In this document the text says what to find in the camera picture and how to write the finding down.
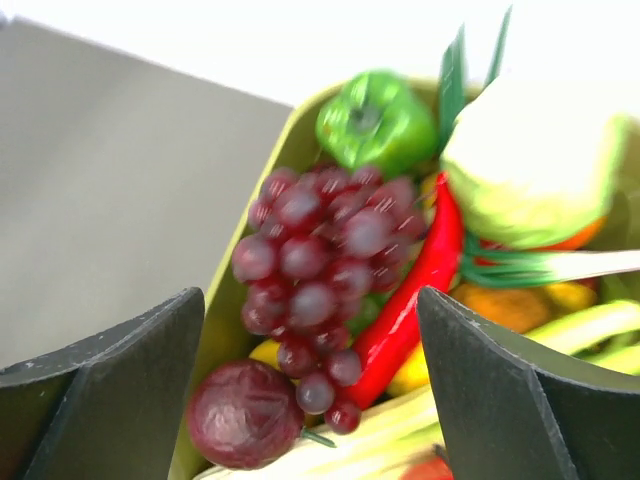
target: fruit basket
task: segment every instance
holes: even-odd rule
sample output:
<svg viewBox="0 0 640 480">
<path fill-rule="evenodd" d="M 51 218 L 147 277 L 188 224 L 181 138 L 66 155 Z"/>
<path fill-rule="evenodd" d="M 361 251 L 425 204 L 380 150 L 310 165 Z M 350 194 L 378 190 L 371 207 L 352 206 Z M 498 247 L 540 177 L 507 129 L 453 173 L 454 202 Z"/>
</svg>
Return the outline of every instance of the fruit basket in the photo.
<svg viewBox="0 0 640 480">
<path fill-rule="evenodd" d="M 437 111 L 436 81 L 412 79 L 411 87 L 425 104 Z M 284 166 L 296 171 L 304 171 L 317 161 L 321 155 L 321 148 L 315 136 L 316 118 L 322 106 L 335 97 L 340 89 L 341 85 L 326 89 L 291 114 L 258 180 L 258 186 L 251 200 L 257 198 L 259 186 L 274 168 Z M 469 98 L 474 98 L 478 93 L 479 90 L 470 92 Z M 640 184 L 640 164 L 633 161 L 638 156 L 640 156 L 640 129 L 634 124 L 620 170 L 621 184 L 631 191 Z M 637 195 L 629 194 L 616 196 L 607 225 L 592 242 L 594 249 L 640 248 L 640 228 L 634 224 L 634 219 L 640 218 L 639 198 Z M 244 330 L 240 320 L 247 288 L 234 279 L 231 268 L 231 254 L 234 246 L 250 233 L 247 226 L 249 204 L 230 239 L 206 295 L 206 318 L 189 394 L 211 370 L 226 361 L 246 357 L 256 346 L 255 338 Z M 640 300 L 640 275 L 630 273 L 607 277 L 602 295 L 607 299 L 623 297 Z M 207 466 L 207 462 L 193 448 L 186 422 L 183 420 L 171 464 L 170 480 L 191 480 Z"/>
</svg>

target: cabbage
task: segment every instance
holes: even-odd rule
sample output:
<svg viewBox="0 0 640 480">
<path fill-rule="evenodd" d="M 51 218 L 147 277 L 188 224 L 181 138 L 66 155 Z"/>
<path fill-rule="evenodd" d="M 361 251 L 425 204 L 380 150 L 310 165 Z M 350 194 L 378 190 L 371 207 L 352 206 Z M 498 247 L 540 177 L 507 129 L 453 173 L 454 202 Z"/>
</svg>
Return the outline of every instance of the cabbage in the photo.
<svg viewBox="0 0 640 480">
<path fill-rule="evenodd" d="M 629 117 L 594 93 L 505 76 L 460 113 L 442 167 L 469 231 L 524 250 L 608 213 Z"/>
</svg>

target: red tomato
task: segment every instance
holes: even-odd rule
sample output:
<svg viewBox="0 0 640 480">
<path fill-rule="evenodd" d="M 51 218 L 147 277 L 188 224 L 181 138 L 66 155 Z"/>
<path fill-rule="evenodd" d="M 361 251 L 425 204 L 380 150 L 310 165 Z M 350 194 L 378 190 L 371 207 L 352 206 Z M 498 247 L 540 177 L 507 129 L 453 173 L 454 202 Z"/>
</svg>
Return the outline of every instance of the red tomato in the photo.
<svg viewBox="0 0 640 480">
<path fill-rule="evenodd" d="M 411 467 L 400 480 L 453 480 L 453 473 L 439 457 Z"/>
</svg>

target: grape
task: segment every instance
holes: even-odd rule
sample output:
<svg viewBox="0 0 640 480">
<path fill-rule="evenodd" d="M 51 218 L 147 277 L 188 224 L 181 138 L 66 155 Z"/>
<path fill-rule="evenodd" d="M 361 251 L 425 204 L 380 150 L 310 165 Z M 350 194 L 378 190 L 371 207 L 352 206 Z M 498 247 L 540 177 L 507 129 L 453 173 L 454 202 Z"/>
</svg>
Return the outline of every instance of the grape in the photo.
<svg viewBox="0 0 640 480">
<path fill-rule="evenodd" d="M 247 302 L 242 306 L 242 323 L 253 335 L 268 335 L 278 327 L 280 319 Z"/>
<path fill-rule="evenodd" d="M 289 232 L 274 214 L 269 215 L 260 227 L 260 235 L 276 246 L 282 245 L 289 239 Z"/>
<path fill-rule="evenodd" d="M 339 322 L 347 322 L 360 313 L 362 309 L 362 298 L 343 300 L 336 307 L 334 318 Z"/>
<path fill-rule="evenodd" d="M 327 264 L 329 250 L 317 236 L 296 235 L 280 249 L 280 270 L 290 278 L 314 278 Z"/>
<path fill-rule="evenodd" d="M 354 432 L 360 425 L 362 411 L 350 400 L 337 398 L 324 413 L 324 422 L 338 435 Z"/>
<path fill-rule="evenodd" d="M 311 337 L 311 343 L 318 355 L 327 355 L 342 350 L 349 343 L 349 330 L 340 323 L 330 323 L 324 330 Z"/>
<path fill-rule="evenodd" d="M 323 223 L 315 233 L 318 237 L 329 243 L 334 250 L 337 250 L 342 244 L 342 235 L 340 230 L 334 225 Z"/>
<path fill-rule="evenodd" d="M 407 211 L 416 199 L 416 189 L 409 177 L 396 177 L 386 184 L 395 194 L 400 210 Z"/>
<path fill-rule="evenodd" d="M 318 174 L 315 172 L 307 172 L 300 175 L 300 180 L 298 180 L 298 185 L 315 191 L 317 182 L 318 182 Z"/>
<path fill-rule="evenodd" d="M 274 170 L 260 186 L 260 198 L 272 204 L 282 193 L 295 185 L 298 175 L 290 168 L 282 167 Z"/>
<path fill-rule="evenodd" d="M 384 213 L 372 208 L 360 210 L 344 225 L 344 248 L 356 258 L 370 258 L 387 244 L 391 228 Z"/>
<path fill-rule="evenodd" d="M 256 200 L 249 207 L 249 214 L 247 216 L 247 223 L 254 230 L 260 230 L 260 227 L 271 214 L 271 207 L 267 205 L 263 200 Z"/>
<path fill-rule="evenodd" d="M 322 220 L 322 202 L 318 195 L 300 185 L 291 187 L 274 203 L 278 220 L 291 232 L 315 230 Z"/>
<path fill-rule="evenodd" d="M 336 392 L 331 382 L 320 371 L 307 375 L 300 380 L 296 387 L 296 400 L 302 410 L 311 415 L 320 415 L 326 412 Z"/>
<path fill-rule="evenodd" d="M 392 235 L 389 243 L 372 258 L 372 263 L 378 267 L 400 268 L 409 259 L 410 242 L 404 235 Z"/>
<path fill-rule="evenodd" d="M 425 222 L 422 212 L 412 208 L 400 217 L 396 231 L 416 241 L 424 235 L 427 228 L 427 222 Z"/>
<path fill-rule="evenodd" d="M 259 235 L 244 237 L 231 254 L 233 275 L 239 282 L 268 277 L 274 272 L 276 261 L 275 249 Z"/>
<path fill-rule="evenodd" d="M 393 290 L 400 281 L 400 275 L 393 268 L 378 267 L 373 270 L 373 286 L 371 291 L 386 293 Z"/>
<path fill-rule="evenodd" d="M 406 210 L 402 208 L 394 189 L 388 183 L 385 183 L 373 192 L 367 200 L 367 205 L 377 212 L 390 215 L 396 224 Z"/>
<path fill-rule="evenodd" d="M 251 284 L 247 301 L 259 310 L 279 316 L 285 313 L 292 292 L 291 282 L 280 275 L 271 275 Z"/>
<path fill-rule="evenodd" d="M 269 336 L 276 342 L 282 342 L 285 338 L 290 336 L 290 332 L 287 330 L 286 326 L 278 325 L 269 333 Z"/>
<path fill-rule="evenodd" d="M 338 195 L 327 208 L 329 218 L 335 226 L 344 225 L 347 220 L 358 213 L 365 205 L 364 196 L 359 192 L 343 192 Z"/>
<path fill-rule="evenodd" d="M 332 168 L 318 174 L 316 191 L 325 205 L 331 203 L 343 192 L 349 182 L 349 175 L 344 170 Z"/>
<path fill-rule="evenodd" d="M 294 330 L 318 326 L 333 314 L 335 308 L 335 295 L 325 283 L 298 284 L 289 304 L 289 326 Z"/>
<path fill-rule="evenodd" d="M 362 376 L 362 364 L 358 354 L 350 348 L 330 353 L 324 360 L 327 375 L 341 387 L 358 383 Z"/>
<path fill-rule="evenodd" d="M 373 283 L 367 262 L 349 257 L 334 260 L 327 268 L 326 280 L 339 300 L 360 298 L 369 293 Z"/>
<path fill-rule="evenodd" d="M 360 167 L 353 173 L 353 175 L 351 175 L 351 180 L 349 181 L 350 185 L 356 185 L 358 187 L 379 187 L 382 183 L 382 173 L 380 173 L 380 170 L 373 165 Z"/>
<path fill-rule="evenodd" d="M 278 347 L 278 366 L 289 378 L 302 378 L 318 368 L 310 345 L 298 336 L 285 338 Z"/>
</svg>

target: white table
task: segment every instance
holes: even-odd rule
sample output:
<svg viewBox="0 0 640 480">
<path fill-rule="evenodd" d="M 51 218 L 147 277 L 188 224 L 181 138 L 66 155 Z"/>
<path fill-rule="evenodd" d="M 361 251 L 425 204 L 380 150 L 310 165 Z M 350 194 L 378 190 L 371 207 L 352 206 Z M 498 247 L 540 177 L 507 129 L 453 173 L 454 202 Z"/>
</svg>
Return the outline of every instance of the white table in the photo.
<svg viewBox="0 0 640 480">
<path fill-rule="evenodd" d="M 435 76 L 442 51 L 463 21 L 469 74 L 481 81 L 500 17 L 511 3 L 0 0 L 0 8 L 8 2 L 43 25 L 289 105 L 374 66 Z M 636 2 L 513 3 L 507 69 L 598 82 L 640 78 Z"/>
</svg>

